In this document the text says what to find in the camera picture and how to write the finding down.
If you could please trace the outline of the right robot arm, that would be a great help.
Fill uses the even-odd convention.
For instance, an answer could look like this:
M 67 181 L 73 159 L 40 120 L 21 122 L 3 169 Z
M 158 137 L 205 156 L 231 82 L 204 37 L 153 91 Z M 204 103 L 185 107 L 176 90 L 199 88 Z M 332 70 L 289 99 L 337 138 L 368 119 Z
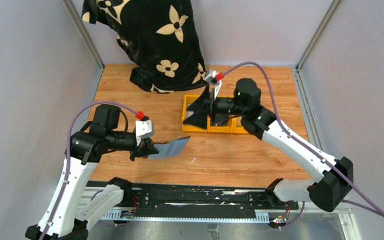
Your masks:
M 206 86 L 202 94 L 186 106 L 191 115 L 185 125 L 208 128 L 208 121 L 219 116 L 240 116 L 241 125 L 250 135 L 281 150 L 304 169 L 310 179 L 277 178 L 267 187 L 266 204 L 278 209 L 285 202 L 312 202 L 333 212 L 352 189 L 354 166 L 347 157 L 340 159 L 311 145 L 261 105 L 261 89 L 251 78 L 236 82 L 232 97 L 217 97 Z

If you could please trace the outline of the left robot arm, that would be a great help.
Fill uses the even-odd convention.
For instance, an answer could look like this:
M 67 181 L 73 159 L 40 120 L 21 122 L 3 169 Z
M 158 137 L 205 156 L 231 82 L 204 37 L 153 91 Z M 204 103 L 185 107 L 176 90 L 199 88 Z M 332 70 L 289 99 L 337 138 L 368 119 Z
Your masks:
M 103 101 L 95 103 L 93 120 L 77 132 L 68 131 L 65 159 L 59 183 L 39 223 L 29 226 L 29 240 L 85 240 L 90 230 L 114 206 L 140 206 L 133 184 L 123 178 L 112 178 L 105 188 L 79 209 L 79 204 L 92 173 L 103 155 L 126 151 L 130 159 L 159 153 L 153 146 L 153 122 L 141 111 L 135 111 L 135 127 L 119 131 L 120 116 L 129 108 L 123 104 Z

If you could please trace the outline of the brown leather card holder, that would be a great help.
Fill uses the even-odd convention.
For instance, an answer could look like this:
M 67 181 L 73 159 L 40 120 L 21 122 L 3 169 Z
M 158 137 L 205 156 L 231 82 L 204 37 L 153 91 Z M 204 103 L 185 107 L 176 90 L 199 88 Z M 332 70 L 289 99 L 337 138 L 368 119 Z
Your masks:
M 190 140 L 190 136 L 184 136 L 173 140 L 152 142 L 151 145 L 158 150 L 158 153 L 149 154 L 148 159 L 161 160 L 179 156 Z

